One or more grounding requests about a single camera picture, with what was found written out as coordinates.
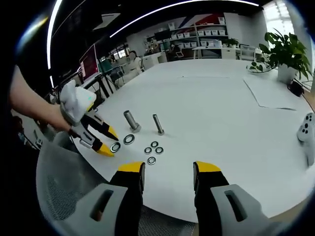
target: metal washer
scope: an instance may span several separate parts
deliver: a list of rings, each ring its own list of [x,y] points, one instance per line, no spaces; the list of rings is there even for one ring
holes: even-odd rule
[[[145,149],[144,149],[144,153],[145,154],[150,154],[152,152],[152,148],[150,148],[150,147],[146,147]]]
[[[158,146],[158,142],[157,141],[153,141],[151,143],[151,147],[156,148]]]
[[[121,144],[120,143],[118,143],[118,142],[116,142],[116,143],[114,143],[111,147],[110,147],[110,151],[112,152],[112,153],[116,153],[120,148],[121,148]]]
[[[148,165],[154,165],[156,163],[156,161],[157,161],[156,158],[151,156],[148,158],[147,163],[148,163]]]
[[[164,152],[164,149],[162,147],[157,147],[156,148],[156,154],[160,155],[163,152]]]
[[[125,145],[129,145],[129,144],[132,144],[133,141],[134,141],[134,135],[133,134],[128,134],[125,138],[124,138],[124,144]]]

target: round white table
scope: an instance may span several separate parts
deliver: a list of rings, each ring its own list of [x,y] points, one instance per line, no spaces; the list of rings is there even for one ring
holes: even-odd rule
[[[301,201],[315,184],[315,166],[308,167],[296,132],[311,108],[303,97],[297,110],[259,107],[243,81],[249,75],[241,60],[199,59],[158,64],[145,71],[98,107],[98,114],[117,132],[122,148],[115,157],[97,154],[74,142],[84,158],[110,180],[126,162],[146,165],[144,205],[175,218],[197,222],[193,162],[221,168],[230,184],[238,184],[272,217]],[[264,74],[268,79],[277,72]],[[135,141],[123,112],[130,110],[142,126]],[[157,114],[165,131],[157,134]],[[113,140],[90,130],[109,147]],[[158,141],[164,153],[144,153]]]

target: ceiling light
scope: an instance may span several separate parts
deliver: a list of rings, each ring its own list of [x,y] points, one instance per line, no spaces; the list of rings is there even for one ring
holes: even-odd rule
[[[209,0],[189,0],[189,1],[182,1],[182,2],[178,2],[178,3],[175,3],[175,4],[171,4],[171,5],[168,5],[168,6],[164,6],[164,7],[161,7],[159,9],[156,9],[154,11],[151,11],[143,16],[140,16],[139,18],[131,21],[130,23],[126,24],[125,26],[121,27],[119,30],[117,30],[115,33],[113,33],[111,36],[109,36],[110,38],[113,37],[114,35],[116,35],[117,33],[119,33],[120,31],[122,31],[124,28],[130,26],[131,24],[135,23],[136,21],[138,20],[141,20],[142,18],[146,17],[146,16],[149,16],[153,13],[156,13],[158,11],[162,11],[164,9],[167,9],[169,7],[173,7],[173,6],[178,6],[178,5],[181,5],[181,4],[185,4],[185,3],[191,3],[191,2],[197,2],[197,1],[209,1]],[[249,2],[249,1],[243,1],[243,0],[222,0],[222,1],[235,1],[235,2],[241,2],[241,3],[246,3],[246,4],[250,4],[250,5],[254,5],[254,6],[259,6],[258,4],[256,3],[252,3],[252,2]]]
[[[57,0],[56,1],[56,4],[54,6],[54,9],[53,9],[53,12],[51,14],[50,21],[49,21],[48,34],[47,34],[47,65],[48,65],[48,69],[51,68],[51,64],[50,64],[51,36],[53,33],[54,22],[55,22],[55,19],[56,19],[56,16],[57,16],[57,13],[58,13],[58,10],[59,10],[59,7],[60,7],[62,1],[63,0]],[[54,82],[53,82],[52,76],[50,76],[50,83],[51,83],[51,86],[54,87]]]

